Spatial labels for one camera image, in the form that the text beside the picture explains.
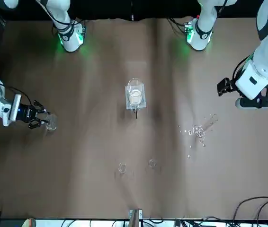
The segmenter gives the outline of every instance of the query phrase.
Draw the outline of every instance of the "black cable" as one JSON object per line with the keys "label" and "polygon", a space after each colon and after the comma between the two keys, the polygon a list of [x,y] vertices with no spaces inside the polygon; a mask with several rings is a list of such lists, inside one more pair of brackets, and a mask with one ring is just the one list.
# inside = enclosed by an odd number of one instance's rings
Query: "black cable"
{"label": "black cable", "polygon": [[146,221],[142,221],[142,223],[148,224],[148,225],[151,226],[151,227],[155,227],[154,225],[152,225],[151,223],[146,222]]}
{"label": "black cable", "polygon": [[181,37],[182,37],[182,36],[183,36],[183,33],[180,33],[179,31],[177,31],[177,30],[175,29],[175,27],[173,26],[173,24],[172,24],[171,21],[168,20],[168,22],[169,22],[169,24],[170,24],[170,26],[171,26],[171,28],[172,28],[173,33],[174,33],[176,36],[178,36],[178,37],[179,37],[179,35],[181,35]]}
{"label": "black cable", "polygon": [[63,227],[63,225],[64,225],[65,222],[66,222],[66,220],[63,220],[63,223],[62,223],[62,225],[60,227]]}
{"label": "black cable", "polygon": [[244,201],[241,201],[241,202],[238,204],[238,206],[236,207],[236,210],[235,210],[234,215],[233,215],[232,222],[233,222],[233,223],[235,222],[235,218],[236,218],[236,214],[237,214],[237,212],[238,212],[238,209],[239,209],[239,207],[240,207],[243,203],[248,202],[248,201],[251,201],[251,200],[256,200],[256,199],[268,199],[268,196],[252,197],[252,198],[246,199],[246,200],[244,200]]}
{"label": "black cable", "polygon": [[[80,24],[82,21],[84,21],[84,26],[86,25],[86,21],[84,19],[80,20],[80,21],[74,21],[73,25],[78,25]],[[56,36],[58,34],[58,30],[57,27],[55,26],[55,24],[52,24],[52,29],[51,29],[51,33],[53,36]]]}
{"label": "black cable", "polygon": [[201,227],[201,224],[196,223],[196,222],[194,222],[192,220],[188,220],[187,223],[189,223],[192,227],[195,227],[195,226]]}
{"label": "black cable", "polygon": [[238,63],[238,65],[236,65],[236,67],[235,67],[235,69],[234,69],[234,71],[233,71],[232,79],[235,79],[235,73],[236,73],[238,67],[239,67],[242,63],[244,63],[244,62],[248,59],[248,57],[249,57],[249,56],[245,57],[244,59],[242,59],[242,60]]}
{"label": "black cable", "polygon": [[176,25],[176,28],[179,30],[179,31],[177,31],[177,30],[175,29],[175,27],[173,26],[173,22],[172,22],[169,18],[168,18],[167,20],[168,20],[168,22],[169,22],[169,24],[170,24],[170,26],[171,26],[171,28],[172,28],[174,34],[176,34],[177,36],[178,36],[178,35],[182,35],[182,36],[183,36],[183,35],[186,35],[185,31],[182,30],[180,26],[174,24],[174,25]]}
{"label": "black cable", "polygon": [[224,222],[224,223],[228,224],[228,225],[231,226],[231,227],[236,227],[236,225],[234,225],[233,223],[231,223],[231,222],[229,222],[229,221],[226,221],[226,220],[223,220],[223,219],[220,219],[220,218],[217,218],[217,217],[215,217],[215,216],[208,216],[208,217],[206,217],[203,221],[201,221],[201,222],[199,223],[199,225],[201,225],[201,223],[203,223],[203,222],[205,222],[205,221],[207,221],[207,220],[209,220],[209,219],[216,219],[216,220],[219,220],[219,221],[221,221],[221,222]]}
{"label": "black cable", "polygon": [[30,105],[32,105],[31,99],[29,98],[29,96],[28,96],[25,92],[23,92],[22,90],[19,90],[19,89],[15,88],[15,87],[8,87],[8,88],[9,88],[10,90],[11,90],[11,89],[14,89],[14,90],[16,90],[16,91],[22,93],[25,97],[27,97],[27,99],[28,99]]}
{"label": "black cable", "polygon": [[268,204],[268,201],[265,202],[265,203],[260,207],[260,209],[259,209],[258,212],[257,212],[257,215],[256,215],[257,227],[259,226],[259,216],[260,216],[261,210],[262,210],[267,204]]}
{"label": "black cable", "polygon": [[113,222],[112,227],[113,227],[113,225],[114,225],[116,222],[117,222],[117,220]]}
{"label": "black cable", "polygon": [[[61,22],[61,21],[59,21],[59,20],[57,20],[54,16],[53,16],[53,14],[52,14],[52,12],[51,11],[49,11],[49,9],[45,6],[45,10],[47,11],[47,13],[50,15],[50,18],[52,18],[53,20],[55,20],[57,23],[60,23],[60,24],[62,24],[62,25],[69,25],[69,23],[64,23],[64,22]],[[83,20],[80,20],[79,22],[77,22],[76,24],[74,23],[73,25],[77,25],[77,24],[79,24],[79,23],[81,23]]]}
{"label": "black cable", "polygon": [[178,25],[178,26],[181,26],[181,27],[184,27],[185,25],[184,24],[181,24],[181,23],[178,23],[174,18],[169,18],[170,21],[172,21],[172,23]]}
{"label": "black cable", "polygon": [[186,221],[185,221],[185,220],[180,220],[180,222],[181,222],[181,224],[182,224],[183,227],[188,227],[188,226],[186,225]]}
{"label": "black cable", "polygon": [[217,13],[217,18],[220,17],[221,12],[224,10],[225,5],[227,4],[227,1],[228,1],[228,0],[224,0],[223,6],[220,7],[220,9],[219,9],[219,11],[218,11],[218,13]]}
{"label": "black cable", "polygon": [[0,86],[3,86],[3,87],[5,87],[5,88],[11,90],[13,93],[14,93],[13,90],[16,90],[16,91],[22,93],[25,97],[27,97],[27,99],[28,99],[30,105],[32,105],[31,99],[30,99],[29,96],[28,96],[25,92],[23,92],[22,90],[19,90],[19,89],[15,88],[15,87],[12,87],[12,86],[6,86],[6,85],[3,85],[3,84],[1,84],[1,83],[0,83]]}
{"label": "black cable", "polygon": [[77,219],[71,221],[71,222],[67,225],[67,227],[70,227],[75,221],[77,221]]}
{"label": "black cable", "polygon": [[149,219],[148,221],[152,222],[153,224],[161,224],[161,223],[164,222],[164,220],[161,220],[161,221],[157,222],[157,221],[153,221],[151,219]]}

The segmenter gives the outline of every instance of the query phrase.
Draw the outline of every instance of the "brown tabletop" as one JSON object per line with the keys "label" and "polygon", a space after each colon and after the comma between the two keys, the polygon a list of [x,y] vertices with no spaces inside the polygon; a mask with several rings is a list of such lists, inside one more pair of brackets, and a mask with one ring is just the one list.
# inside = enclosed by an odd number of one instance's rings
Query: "brown tabletop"
{"label": "brown tabletop", "polygon": [[[127,218],[141,208],[145,218],[231,218],[240,201],[268,196],[268,110],[238,110],[238,94],[216,91],[259,45],[254,18],[218,19],[202,52],[165,19],[90,21],[75,53],[64,52],[51,26],[8,22],[0,42],[0,78],[59,120],[54,133],[0,120],[5,217]],[[125,109],[136,77],[147,101],[137,120]],[[185,130],[213,114],[203,147]],[[237,217],[254,218],[263,202]]]}

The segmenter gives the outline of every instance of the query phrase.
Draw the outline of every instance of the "transparent plastic cup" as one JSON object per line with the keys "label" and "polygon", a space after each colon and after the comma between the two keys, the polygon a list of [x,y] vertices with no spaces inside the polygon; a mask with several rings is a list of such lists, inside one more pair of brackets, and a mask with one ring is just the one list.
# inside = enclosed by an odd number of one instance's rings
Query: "transparent plastic cup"
{"label": "transparent plastic cup", "polygon": [[126,165],[125,165],[125,163],[119,163],[119,165],[118,165],[118,171],[119,171],[119,173],[120,174],[124,174],[125,173],[125,171],[126,171]]}
{"label": "transparent plastic cup", "polygon": [[137,107],[143,99],[143,83],[138,78],[133,78],[127,86],[129,102],[131,106]]}
{"label": "transparent plastic cup", "polygon": [[49,114],[45,120],[48,121],[45,123],[47,130],[54,131],[57,128],[57,116],[55,114]]}
{"label": "transparent plastic cup", "polygon": [[151,167],[152,169],[154,169],[156,166],[156,161],[154,159],[150,159],[149,160],[149,167]]}

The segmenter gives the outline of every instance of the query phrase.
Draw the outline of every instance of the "metal stand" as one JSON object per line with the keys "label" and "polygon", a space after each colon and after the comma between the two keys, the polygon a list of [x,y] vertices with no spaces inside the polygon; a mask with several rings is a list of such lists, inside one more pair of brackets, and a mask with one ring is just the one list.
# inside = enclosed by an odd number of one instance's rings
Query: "metal stand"
{"label": "metal stand", "polygon": [[139,219],[143,218],[143,211],[142,210],[132,210],[129,212],[130,215],[130,222],[128,227],[139,227]]}

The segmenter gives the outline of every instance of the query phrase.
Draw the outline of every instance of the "black background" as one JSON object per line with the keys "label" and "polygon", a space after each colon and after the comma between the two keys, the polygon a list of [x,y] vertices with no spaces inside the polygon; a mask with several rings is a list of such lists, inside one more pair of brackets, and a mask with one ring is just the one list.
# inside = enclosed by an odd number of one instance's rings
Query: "black background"
{"label": "black background", "polygon": [[[238,0],[226,7],[221,17],[256,17],[263,0]],[[145,18],[196,17],[200,13],[197,0],[71,0],[71,18],[134,20]],[[7,20],[50,20],[35,0],[19,0],[18,7],[0,10]]]}

